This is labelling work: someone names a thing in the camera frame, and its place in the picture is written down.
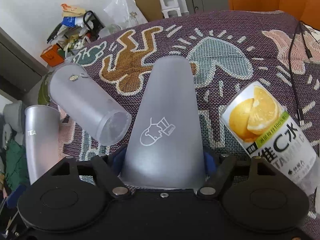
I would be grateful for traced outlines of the frosted conical plastic cup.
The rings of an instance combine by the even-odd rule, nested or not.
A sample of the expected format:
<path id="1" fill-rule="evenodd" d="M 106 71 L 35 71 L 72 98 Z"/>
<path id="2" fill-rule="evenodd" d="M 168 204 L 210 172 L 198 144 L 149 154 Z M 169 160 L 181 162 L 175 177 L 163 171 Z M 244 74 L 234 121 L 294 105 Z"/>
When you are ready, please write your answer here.
<path id="1" fill-rule="evenodd" d="M 206 178 L 194 78 L 182 56 L 157 59 L 120 177 L 137 187 L 198 189 Z"/>

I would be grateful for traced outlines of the tall frosted cup at edge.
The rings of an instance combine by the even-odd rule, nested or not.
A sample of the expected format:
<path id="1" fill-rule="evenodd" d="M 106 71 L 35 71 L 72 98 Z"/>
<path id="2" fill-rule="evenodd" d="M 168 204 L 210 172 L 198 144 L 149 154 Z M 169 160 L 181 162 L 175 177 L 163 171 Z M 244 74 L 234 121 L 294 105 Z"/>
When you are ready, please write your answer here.
<path id="1" fill-rule="evenodd" d="M 59 162 L 59 124 L 58 110 L 33 105 L 25 110 L 25 146 L 30 183 Z"/>

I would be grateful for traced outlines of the frosted cup lying sideways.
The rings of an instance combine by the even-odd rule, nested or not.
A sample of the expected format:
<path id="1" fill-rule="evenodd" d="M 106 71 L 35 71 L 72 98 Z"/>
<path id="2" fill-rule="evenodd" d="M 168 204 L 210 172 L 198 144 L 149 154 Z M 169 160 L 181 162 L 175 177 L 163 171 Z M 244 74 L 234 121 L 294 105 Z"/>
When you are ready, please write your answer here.
<path id="1" fill-rule="evenodd" d="M 78 64 L 63 64 L 54 70 L 48 93 L 54 103 L 104 146 L 120 142 L 129 129 L 131 114 Z"/>

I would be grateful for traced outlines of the lemon vitamin water bottle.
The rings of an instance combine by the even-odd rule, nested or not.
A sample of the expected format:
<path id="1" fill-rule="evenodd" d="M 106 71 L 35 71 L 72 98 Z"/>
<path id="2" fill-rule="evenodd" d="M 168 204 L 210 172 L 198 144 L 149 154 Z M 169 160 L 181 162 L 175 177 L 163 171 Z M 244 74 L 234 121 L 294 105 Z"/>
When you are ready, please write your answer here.
<path id="1" fill-rule="evenodd" d="M 221 121 L 251 157 L 262 157 L 307 195 L 319 186 L 319 157 L 302 129 L 258 81 L 230 101 Z"/>

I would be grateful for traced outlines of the grey sofa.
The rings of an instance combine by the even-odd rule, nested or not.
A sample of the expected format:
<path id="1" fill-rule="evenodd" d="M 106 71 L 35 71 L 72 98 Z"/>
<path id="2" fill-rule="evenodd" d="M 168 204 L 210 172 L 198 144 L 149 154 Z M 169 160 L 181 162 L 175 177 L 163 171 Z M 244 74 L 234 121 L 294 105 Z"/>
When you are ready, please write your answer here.
<path id="1" fill-rule="evenodd" d="M 29 186 L 25 150 L 25 105 L 7 104 L 1 113 L 1 191 L 8 196 L 20 185 Z"/>

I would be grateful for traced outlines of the patterned woven table cloth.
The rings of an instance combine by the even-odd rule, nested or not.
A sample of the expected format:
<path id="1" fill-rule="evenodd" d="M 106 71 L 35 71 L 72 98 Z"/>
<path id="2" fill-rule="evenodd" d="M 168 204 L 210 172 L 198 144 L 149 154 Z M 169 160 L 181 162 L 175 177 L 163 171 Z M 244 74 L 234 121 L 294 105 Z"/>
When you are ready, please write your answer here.
<path id="1" fill-rule="evenodd" d="M 194 75 L 204 145 L 243 157 L 220 121 L 235 94 L 259 81 L 295 118 L 319 149 L 319 44 L 284 12 L 216 11 L 163 19 L 103 37 L 75 55 L 89 76 L 136 116 L 154 62 L 186 57 Z"/>

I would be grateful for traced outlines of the orange gift box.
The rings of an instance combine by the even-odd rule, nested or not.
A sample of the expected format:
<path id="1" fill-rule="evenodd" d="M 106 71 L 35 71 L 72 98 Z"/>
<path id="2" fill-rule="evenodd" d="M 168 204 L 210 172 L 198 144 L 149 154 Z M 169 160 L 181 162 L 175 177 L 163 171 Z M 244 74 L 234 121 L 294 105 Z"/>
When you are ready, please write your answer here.
<path id="1" fill-rule="evenodd" d="M 64 62 L 64 58 L 58 53 L 59 49 L 60 47 L 57 44 L 49 46 L 42 52 L 41 58 L 46 61 L 50 67 L 55 67 Z"/>

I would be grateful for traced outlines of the cluttered black shelf rack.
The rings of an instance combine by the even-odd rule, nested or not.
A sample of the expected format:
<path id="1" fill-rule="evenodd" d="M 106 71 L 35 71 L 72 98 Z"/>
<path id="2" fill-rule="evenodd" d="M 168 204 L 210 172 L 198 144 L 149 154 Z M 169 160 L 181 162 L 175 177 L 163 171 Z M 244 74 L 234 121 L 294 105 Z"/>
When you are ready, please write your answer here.
<path id="1" fill-rule="evenodd" d="M 95 41 L 104 24 L 91 11 L 75 5 L 61 4 L 62 21 L 47 38 L 49 45 L 57 45 L 68 55 L 76 54 L 81 48 Z"/>

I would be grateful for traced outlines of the clear plastic bag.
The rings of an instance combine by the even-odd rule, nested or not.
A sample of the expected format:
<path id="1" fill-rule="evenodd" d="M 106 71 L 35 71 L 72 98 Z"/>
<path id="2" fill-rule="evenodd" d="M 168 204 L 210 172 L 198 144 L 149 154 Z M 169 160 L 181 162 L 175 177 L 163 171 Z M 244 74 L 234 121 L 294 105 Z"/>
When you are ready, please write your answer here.
<path id="1" fill-rule="evenodd" d="M 148 23 L 133 0 L 112 0 L 104 12 L 121 30 Z"/>

